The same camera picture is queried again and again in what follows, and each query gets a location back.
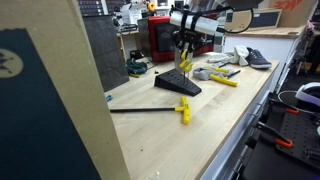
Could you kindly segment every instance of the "wire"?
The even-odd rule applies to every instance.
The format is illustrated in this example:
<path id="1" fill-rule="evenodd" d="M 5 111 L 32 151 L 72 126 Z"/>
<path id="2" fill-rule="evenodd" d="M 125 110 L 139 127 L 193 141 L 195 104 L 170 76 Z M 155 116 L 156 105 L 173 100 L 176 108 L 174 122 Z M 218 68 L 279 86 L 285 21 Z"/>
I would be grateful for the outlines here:
<path id="1" fill-rule="evenodd" d="M 149 67 L 148 70 L 151 69 L 151 68 L 154 68 L 154 67 L 156 67 L 156 66 L 158 66 L 158 64 Z"/>
<path id="2" fill-rule="evenodd" d="M 246 31 L 246 30 L 248 30 L 249 28 L 250 28 L 250 25 L 251 25 L 251 23 L 252 23 L 252 21 L 253 21 L 253 17 L 254 17 L 254 12 L 253 12 L 253 9 L 251 8 L 250 9 L 250 12 L 251 12 L 251 19 L 250 19 L 250 23 L 248 24 L 248 26 L 246 27 L 246 28 L 244 28 L 243 30 L 240 30 L 240 31 L 228 31 L 228 30 L 226 30 L 226 29 L 223 29 L 223 28 L 217 28 L 217 31 L 218 32 L 221 32 L 221 33 L 229 33 L 229 34 L 239 34 L 239 33 L 242 33 L 242 32 L 244 32 L 244 31 Z"/>
<path id="3" fill-rule="evenodd" d="M 227 6 L 227 7 L 223 7 L 223 8 L 218 8 L 218 9 L 213 9 L 213 10 L 209 10 L 209 11 L 197 11 L 197 12 L 191 12 L 191 11 L 185 11 L 185 10 L 182 10 L 182 9 L 179 9 L 179 8 L 176 8 L 176 7 L 171 7 L 171 10 L 170 10 L 170 16 L 172 14 L 173 11 L 180 11 L 181 13 L 185 13 L 187 12 L 188 15 L 197 15 L 197 14 L 200 14 L 201 16 L 204 15 L 204 14 L 213 14 L 213 13 L 220 13 L 220 12 L 223 12 L 223 11 L 227 11 L 229 9 L 233 9 L 231 6 Z"/>
<path id="4" fill-rule="evenodd" d="M 278 99 L 279 99 L 279 101 L 280 101 L 281 103 L 283 103 L 283 104 L 285 104 L 285 105 L 287 105 L 287 106 L 289 106 L 289 107 L 291 107 L 291 108 L 293 108 L 293 109 L 299 110 L 299 111 L 301 111 L 301 112 L 305 112 L 305 113 L 308 113 L 308 114 L 313 114 L 313 115 L 319 116 L 319 114 L 316 113 L 316 112 L 312 112 L 312 111 L 307 111 L 307 110 L 304 110 L 304 109 L 300 109 L 300 108 L 297 108 L 297 107 L 295 107 L 295 106 L 292 106 L 292 105 L 289 105 L 289 104 L 285 103 L 285 102 L 280 98 L 281 94 L 283 94 L 283 93 L 297 93 L 297 91 L 287 90 L 287 91 L 282 91 L 282 92 L 280 92 L 280 93 L 278 94 Z"/>

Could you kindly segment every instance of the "metal tool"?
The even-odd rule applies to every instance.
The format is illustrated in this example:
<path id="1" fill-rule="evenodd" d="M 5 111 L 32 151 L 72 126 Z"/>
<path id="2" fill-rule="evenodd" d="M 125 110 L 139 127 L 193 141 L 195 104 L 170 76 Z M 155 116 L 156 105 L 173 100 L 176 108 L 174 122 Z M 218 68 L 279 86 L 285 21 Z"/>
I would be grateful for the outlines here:
<path id="1" fill-rule="evenodd" d="M 189 79 L 189 72 L 192 69 L 192 66 L 194 65 L 190 59 L 188 58 L 188 49 L 185 49 L 180 58 L 182 59 L 182 62 L 179 64 L 179 68 L 181 68 L 183 70 L 183 82 L 185 82 L 185 78 L 186 78 L 186 73 L 188 73 L 188 79 Z"/>
<path id="2" fill-rule="evenodd" d="M 230 64 L 230 63 L 229 62 L 223 63 L 222 65 L 219 66 L 219 68 L 222 68 L 222 67 L 224 67 L 224 66 L 226 66 L 228 64 Z"/>
<path id="3" fill-rule="evenodd" d="M 293 142 L 290 139 L 287 139 L 285 137 L 283 137 L 278 131 L 276 131 L 275 129 L 265 125 L 262 122 L 258 122 L 255 127 L 259 130 L 261 130 L 264 133 L 269 134 L 270 136 L 273 136 L 275 139 L 275 143 L 279 144 L 282 147 L 285 148 L 292 148 L 293 146 Z"/>
<path id="4" fill-rule="evenodd" d="M 236 75 L 236 74 L 238 74 L 238 73 L 240 73 L 240 72 L 241 72 L 241 70 L 238 70 L 238 71 L 236 71 L 236 72 L 228 75 L 227 77 L 228 77 L 228 79 L 230 79 L 232 76 L 234 76 L 234 75 Z"/>
<path id="5" fill-rule="evenodd" d="M 216 72 L 222 72 L 222 73 L 228 73 L 227 69 L 217 68 L 217 67 L 202 67 L 200 68 L 200 71 L 202 70 L 211 70 Z"/>
<path id="6" fill-rule="evenodd" d="M 228 80 L 228 77 L 220 77 L 214 74 L 210 74 L 210 79 L 221 82 L 223 84 L 230 85 L 230 86 L 235 86 L 235 87 L 238 86 L 237 82 Z"/>
<path id="7" fill-rule="evenodd" d="M 175 108 L 141 108 L 141 109 L 110 109 L 111 113 L 123 113 L 123 112 L 151 112 L 151 111 L 176 111 L 182 112 L 182 123 L 188 125 L 190 123 L 190 107 L 186 97 L 180 98 L 181 105 Z"/>

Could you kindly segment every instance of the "sticker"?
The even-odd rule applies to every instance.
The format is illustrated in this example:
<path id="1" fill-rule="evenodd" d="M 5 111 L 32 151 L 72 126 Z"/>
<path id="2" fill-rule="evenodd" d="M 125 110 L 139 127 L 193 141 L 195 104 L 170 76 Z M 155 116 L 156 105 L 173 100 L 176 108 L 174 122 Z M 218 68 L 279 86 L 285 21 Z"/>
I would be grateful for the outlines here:
<path id="1" fill-rule="evenodd" d="M 20 74 L 23 69 L 21 58 L 14 52 L 0 49 L 0 78 L 11 78 Z"/>

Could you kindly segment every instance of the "dark panel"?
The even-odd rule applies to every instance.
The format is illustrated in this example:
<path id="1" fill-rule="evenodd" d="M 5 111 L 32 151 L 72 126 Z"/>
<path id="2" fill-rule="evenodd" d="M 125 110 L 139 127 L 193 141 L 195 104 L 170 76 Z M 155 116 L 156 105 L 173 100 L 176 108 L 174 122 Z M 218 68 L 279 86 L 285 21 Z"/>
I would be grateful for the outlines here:
<path id="1" fill-rule="evenodd" d="M 250 27 L 266 27 L 266 26 L 276 26 L 279 12 L 270 12 L 270 13 L 258 13 L 259 17 L 254 17 Z"/>
<path id="2" fill-rule="evenodd" d="M 100 179 L 27 32 L 0 39 L 0 179 Z"/>
<path id="3" fill-rule="evenodd" d="M 111 16 L 83 19 L 104 91 L 129 81 Z"/>
<path id="4" fill-rule="evenodd" d="M 177 30 L 177 26 L 169 23 L 155 25 L 156 49 L 159 53 L 175 51 L 176 46 L 172 39 L 172 33 Z"/>

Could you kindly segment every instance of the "white box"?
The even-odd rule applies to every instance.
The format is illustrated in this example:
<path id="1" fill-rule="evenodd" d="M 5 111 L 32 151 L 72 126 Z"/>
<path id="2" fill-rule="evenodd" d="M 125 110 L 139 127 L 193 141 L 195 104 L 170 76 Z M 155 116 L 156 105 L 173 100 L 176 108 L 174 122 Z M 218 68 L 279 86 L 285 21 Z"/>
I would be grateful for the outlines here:
<path id="1" fill-rule="evenodd" d="M 181 12 L 177 12 L 177 11 L 173 12 L 170 17 L 170 23 L 174 24 L 176 26 L 180 26 L 182 16 L 183 15 Z M 193 18 L 193 15 L 188 15 L 188 17 L 186 19 L 185 28 L 190 29 L 191 23 L 192 23 L 192 18 Z M 195 31 L 209 34 L 209 35 L 214 35 L 217 30 L 218 24 L 219 23 L 216 20 L 212 20 L 212 19 L 208 19 L 208 18 L 204 18 L 204 17 L 199 17 L 199 19 L 196 23 Z"/>
<path id="2" fill-rule="evenodd" d="M 138 24 L 138 19 L 142 19 L 141 4 L 126 4 L 121 8 L 123 23 Z"/>

